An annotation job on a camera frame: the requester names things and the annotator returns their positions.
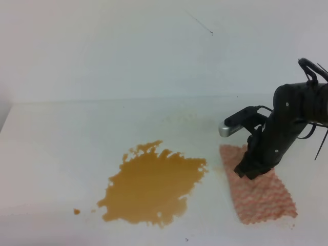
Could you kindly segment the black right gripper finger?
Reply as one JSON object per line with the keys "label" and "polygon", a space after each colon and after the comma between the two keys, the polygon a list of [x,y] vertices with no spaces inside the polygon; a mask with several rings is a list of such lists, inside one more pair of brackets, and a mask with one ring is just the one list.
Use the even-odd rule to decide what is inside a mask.
{"label": "black right gripper finger", "polygon": [[248,166],[247,178],[253,180],[258,176],[261,176],[269,172],[272,168],[270,166],[263,166],[260,163],[251,163]]}

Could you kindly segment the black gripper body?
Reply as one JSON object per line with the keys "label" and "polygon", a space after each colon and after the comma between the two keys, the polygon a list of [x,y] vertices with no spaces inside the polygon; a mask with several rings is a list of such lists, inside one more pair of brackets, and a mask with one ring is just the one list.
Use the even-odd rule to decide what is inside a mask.
{"label": "black gripper body", "polygon": [[265,129],[253,136],[240,162],[242,172],[268,172],[279,164],[283,155],[306,127],[305,120],[273,112]]}

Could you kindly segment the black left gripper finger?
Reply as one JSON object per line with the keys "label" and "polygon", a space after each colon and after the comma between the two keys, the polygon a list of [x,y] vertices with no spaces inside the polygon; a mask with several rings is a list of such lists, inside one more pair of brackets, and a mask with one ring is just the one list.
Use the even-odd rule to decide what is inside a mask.
{"label": "black left gripper finger", "polygon": [[249,171],[250,166],[247,159],[242,159],[241,162],[234,168],[234,172],[240,177],[244,177]]}

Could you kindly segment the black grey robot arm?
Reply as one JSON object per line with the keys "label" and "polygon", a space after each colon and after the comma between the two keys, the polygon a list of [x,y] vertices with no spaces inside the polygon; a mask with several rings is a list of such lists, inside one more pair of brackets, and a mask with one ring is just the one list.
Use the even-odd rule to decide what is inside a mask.
{"label": "black grey robot arm", "polygon": [[247,151],[234,172],[250,180],[269,172],[309,123],[327,124],[327,85],[278,87],[264,129],[254,130],[248,137]]}

